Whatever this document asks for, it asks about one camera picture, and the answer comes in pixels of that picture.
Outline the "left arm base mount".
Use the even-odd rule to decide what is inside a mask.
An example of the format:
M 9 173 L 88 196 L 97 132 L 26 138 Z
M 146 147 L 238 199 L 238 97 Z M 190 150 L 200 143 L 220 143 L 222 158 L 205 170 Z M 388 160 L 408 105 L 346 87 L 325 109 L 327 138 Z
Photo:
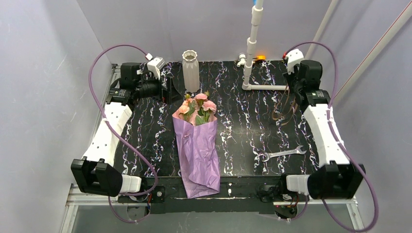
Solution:
M 119 196 L 118 203 L 163 203 L 165 201 L 165 186 L 157 186 L 151 193 L 142 196 Z

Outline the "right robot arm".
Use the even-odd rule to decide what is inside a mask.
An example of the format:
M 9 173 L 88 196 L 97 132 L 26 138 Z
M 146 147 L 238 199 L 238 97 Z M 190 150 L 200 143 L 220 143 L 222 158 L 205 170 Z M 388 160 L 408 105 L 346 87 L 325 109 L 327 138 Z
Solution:
M 341 139 L 328 106 L 330 95 L 320 89 L 321 63 L 301 60 L 287 63 L 284 77 L 309 124 L 318 151 L 319 169 L 310 175 L 287 175 L 288 191 L 313 199 L 351 199 L 363 176 L 339 147 Z

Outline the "brown ribbon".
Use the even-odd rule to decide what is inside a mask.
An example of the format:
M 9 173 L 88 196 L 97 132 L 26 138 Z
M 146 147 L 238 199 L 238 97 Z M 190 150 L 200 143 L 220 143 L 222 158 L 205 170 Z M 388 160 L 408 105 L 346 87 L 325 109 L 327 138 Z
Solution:
M 297 111 L 298 104 L 295 94 L 291 93 L 289 86 L 284 89 L 286 99 L 280 99 L 272 111 L 272 119 L 279 121 L 281 126 L 287 125 Z

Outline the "white ribbed vase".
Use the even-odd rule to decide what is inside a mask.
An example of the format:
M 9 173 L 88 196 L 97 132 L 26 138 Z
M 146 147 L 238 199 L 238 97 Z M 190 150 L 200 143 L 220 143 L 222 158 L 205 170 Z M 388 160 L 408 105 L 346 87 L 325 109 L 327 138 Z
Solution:
M 182 54 L 182 70 L 185 83 L 185 89 L 194 93 L 200 89 L 199 63 L 197 52 L 194 50 L 184 51 Z

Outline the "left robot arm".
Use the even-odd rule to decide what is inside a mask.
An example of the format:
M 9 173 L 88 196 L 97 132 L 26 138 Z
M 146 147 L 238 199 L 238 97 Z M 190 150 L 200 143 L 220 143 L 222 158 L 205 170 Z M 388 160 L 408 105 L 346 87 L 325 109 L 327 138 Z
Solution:
M 162 77 L 165 62 L 154 58 L 142 67 L 123 63 L 115 67 L 118 76 L 109 87 L 104 101 L 104 116 L 81 159 L 74 159 L 71 171 L 81 192 L 108 197 L 139 192 L 147 193 L 147 182 L 138 176 L 114 169 L 120 136 L 140 99 L 153 98 L 172 104 L 181 98 L 170 77 Z

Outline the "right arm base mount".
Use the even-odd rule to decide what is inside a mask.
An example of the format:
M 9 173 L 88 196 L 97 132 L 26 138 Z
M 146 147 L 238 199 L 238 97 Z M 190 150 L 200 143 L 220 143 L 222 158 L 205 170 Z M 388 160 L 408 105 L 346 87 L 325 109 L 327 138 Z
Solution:
M 262 202 L 282 202 L 283 204 L 275 204 L 275 214 L 278 220 L 287 222 L 300 218 L 309 203 L 308 195 L 290 191 L 280 184 L 260 186 L 257 197 Z

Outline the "purple flower bouquet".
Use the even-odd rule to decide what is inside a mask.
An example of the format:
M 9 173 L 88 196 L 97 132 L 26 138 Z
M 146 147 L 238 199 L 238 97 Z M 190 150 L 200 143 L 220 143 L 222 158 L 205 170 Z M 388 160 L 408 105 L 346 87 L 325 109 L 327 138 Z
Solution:
M 209 92 L 185 100 L 172 115 L 181 177 L 187 198 L 218 194 L 220 165 L 216 150 L 217 105 Z

